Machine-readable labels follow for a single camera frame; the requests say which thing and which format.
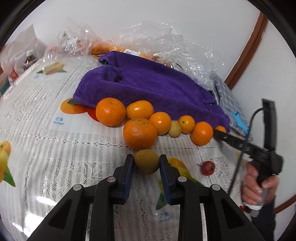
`person's arm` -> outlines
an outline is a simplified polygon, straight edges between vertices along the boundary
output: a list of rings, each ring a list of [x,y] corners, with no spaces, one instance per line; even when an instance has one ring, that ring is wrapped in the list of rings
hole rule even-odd
[[[256,205],[262,200],[262,189],[256,182],[258,171],[249,163],[246,165],[246,171],[247,174],[244,178],[244,184],[242,188],[242,200],[250,205]],[[252,218],[253,224],[266,241],[274,241],[274,229],[276,224],[274,198],[278,185],[279,178],[277,176],[271,176],[262,183],[262,187],[268,189],[264,200],[265,204],[260,210],[258,217]]]

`person's hand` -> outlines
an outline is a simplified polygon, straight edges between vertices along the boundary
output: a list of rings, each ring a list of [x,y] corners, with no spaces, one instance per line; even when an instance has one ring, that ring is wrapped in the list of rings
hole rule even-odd
[[[256,179],[258,177],[258,171],[251,164],[246,164],[247,174],[244,177],[244,184],[242,187],[242,199],[245,203],[250,205],[256,205],[262,200],[262,188],[259,187]],[[271,176],[262,182],[262,187],[267,188],[264,203],[269,203],[274,199],[276,189],[279,185],[278,176]]]

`purple towel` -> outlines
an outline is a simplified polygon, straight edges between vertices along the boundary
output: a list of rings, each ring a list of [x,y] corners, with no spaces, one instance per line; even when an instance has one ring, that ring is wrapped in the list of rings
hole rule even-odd
[[[148,59],[112,51],[100,61],[107,64],[86,73],[73,98],[90,108],[106,97],[119,99],[125,106],[147,100],[154,112],[164,111],[172,120],[191,115],[213,128],[229,127],[228,116],[214,97],[187,75]]]

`plaid fabric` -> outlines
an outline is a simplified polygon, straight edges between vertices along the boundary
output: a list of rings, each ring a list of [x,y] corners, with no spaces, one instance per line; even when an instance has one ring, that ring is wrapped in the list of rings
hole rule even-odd
[[[222,108],[225,114],[229,117],[229,126],[234,129],[240,135],[245,136],[244,130],[237,125],[236,120],[230,114],[230,111],[233,113],[239,113],[243,123],[248,126],[248,122],[244,117],[239,103],[235,99],[231,90],[228,88],[227,84],[216,74],[213,75],[214,90],[213,95],[217,104]]]

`metal screw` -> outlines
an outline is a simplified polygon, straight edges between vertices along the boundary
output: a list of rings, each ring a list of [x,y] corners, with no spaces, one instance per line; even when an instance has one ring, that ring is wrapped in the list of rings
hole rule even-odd
[[[116,178],[113,177],[113,176],[107,178],[107,182],[112,183],[112,182],[115,182],[115,181],[116,181]]]
[[[74,187],[73,187],[73,190],[74,191],[79,191],[81,189],[81,185],[80,184],[76,184],[76,185],[74,185]]]
[[[212,185],[212,189],[215,191],[219,191],[221,189],[221,187],[218,184],[214,184],[214,185]]]
[[[178,181],[184,183],[184,182],[187,181],[187,178],[183,177],[183,176],[180,176],[180,177],[178,177]]]

